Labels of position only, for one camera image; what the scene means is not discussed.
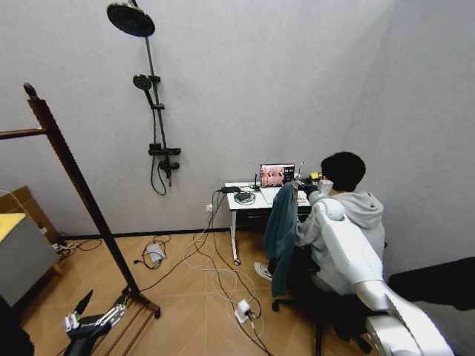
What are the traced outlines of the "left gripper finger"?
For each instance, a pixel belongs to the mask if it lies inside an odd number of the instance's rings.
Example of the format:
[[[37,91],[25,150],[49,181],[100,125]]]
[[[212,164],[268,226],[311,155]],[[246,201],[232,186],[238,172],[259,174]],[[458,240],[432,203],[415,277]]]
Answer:
[[[129,292],[128,288],[122,290],[121,295],[117,298],[111,309],[98,319],[96,322],[97,326],[114,327],[122,319],[127,312]]]
[[[82,313],[86,309],[89,301],[93,295],[94,290],[91,289],[76,305],[72,313],[65,316],[64,324],[66,331],[72,331],[79,327],[79,319],[82,316]]]

